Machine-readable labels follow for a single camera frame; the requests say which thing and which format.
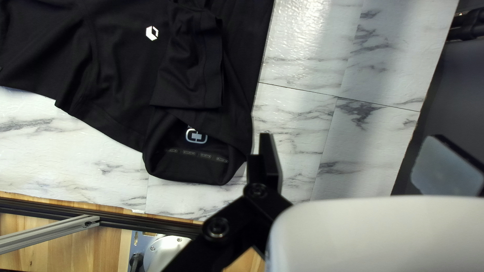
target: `printed logo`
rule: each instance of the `printed logo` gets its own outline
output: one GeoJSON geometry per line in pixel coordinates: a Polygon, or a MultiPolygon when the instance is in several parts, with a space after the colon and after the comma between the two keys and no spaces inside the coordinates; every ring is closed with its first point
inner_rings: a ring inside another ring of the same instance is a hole
{"type": "Polygon", "coordinates": [[[147,27],[146,37],[148,37],[152,41],[158,39],[158,29],[156,29],[156,27],[154,26],[147,27]]]}
{"type": "Polygon", "coordinates": [[[187,129],[185,133],[185,138],[187,141],[191,143],[196,143],[196,144],[204,144],[208,140],[208,136],[205,134],[198,133],[194,128],[191,126],[188,126],[189,129],[187,129]]]}

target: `screw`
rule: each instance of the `screw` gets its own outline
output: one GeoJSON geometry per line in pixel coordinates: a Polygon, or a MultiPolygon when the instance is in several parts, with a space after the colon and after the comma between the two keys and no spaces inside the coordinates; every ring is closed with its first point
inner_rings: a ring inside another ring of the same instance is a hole
{"type": "Polygon", "coordinates": [[[253,183],[249,188],[249,196],[252,198],[264,198],[267,195],[266,185],[261,183],[253,183]]]}
{"type": "Polygon", "coordinates": [[[213,218],[207,226],[208,235],[212,238],[222,238],[228,233],[228,221],[224,217],[213,218]]]}

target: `wooden table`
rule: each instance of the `wooden table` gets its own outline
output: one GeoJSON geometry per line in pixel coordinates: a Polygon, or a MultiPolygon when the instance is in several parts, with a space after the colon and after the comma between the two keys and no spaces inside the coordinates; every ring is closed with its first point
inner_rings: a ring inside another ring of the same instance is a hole
{"type": "MultiPolygon", "coordinates": [[[[203,222],[91,203],[63,201],[0,191],[0,197],[36,201],[97,211],[135,214],[200,225],[203,222]]],[[[55,220],[0,213],[0,235],[55,222],[55,220]]],[[[127,272],[131,230],[94,227],[0,255],[0,269],[26,272],[127,272]]],[[[252,249],[224,272],[263,272],[264,261],[252,249]]]]}

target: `marble surface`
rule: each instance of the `marble surface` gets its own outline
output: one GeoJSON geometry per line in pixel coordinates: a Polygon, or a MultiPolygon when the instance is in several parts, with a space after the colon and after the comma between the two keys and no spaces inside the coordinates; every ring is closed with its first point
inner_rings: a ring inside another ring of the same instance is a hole
{"type": "MultiPolygon", "coordinates": [[[[274,135],[283,171],[282,195],[298,203],[309,200],[336,97],[259,83],[253,110],[255,147],[258,134],[274,135]]],[[[242,166],[226,185],[165,181],[150,176],[147,213],[204,220],[242,195],[242,166]]]]}
{"type": "Polygon", "coordinates": [[[260,82],[337,93],[363,0],[277,0],[260,82]]]}
{"type": "Polygon", "coordinates": [[[418,116],[339,98],[311,200],[390,195],[418,116]]]}
{"type": "Polygon", "coordinates": [[[144,210],[141,153],[54,106],[0,87],[0,190],[144,210]]]}
{"type": "Polygon", "coordinates": [[[341,88],[327,94],[420,110],[457,0],[365,0],[341,88]]]}
{"type": "MultiPolygon", "coordinates": [[[[456,3],[276,0],[254,146],[274,134],[285,197],[389,194],[456,3]]],[[[224,186],[151,177],[53,100],[0,88],[0,190],[203,220],[242,194],[244,171],[224,186]]]]}

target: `black fabric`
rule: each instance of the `black fabric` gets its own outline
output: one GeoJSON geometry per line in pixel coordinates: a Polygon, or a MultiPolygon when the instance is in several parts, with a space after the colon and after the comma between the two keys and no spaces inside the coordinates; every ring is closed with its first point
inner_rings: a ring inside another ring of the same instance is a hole
{"type": "Polygon", "coordinates": [[[222,185],[252,145],[272,0],[0,0],[0,85],[143,152],[162,179],[222,185]]]}

